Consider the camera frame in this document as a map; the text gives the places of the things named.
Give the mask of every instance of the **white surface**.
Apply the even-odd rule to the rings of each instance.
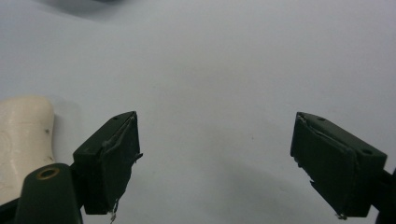
[[[290,157],[297,111],[396,166],[396,3],[2,0],[1,98],[48,96],[56,161],[136,110],[117,223],[339,221]],[[84,217],[109,223],[109,217]]]
[[[53,107],[42,96],[0,101],[0,205],[21,196],[24,178],[53,163]]]

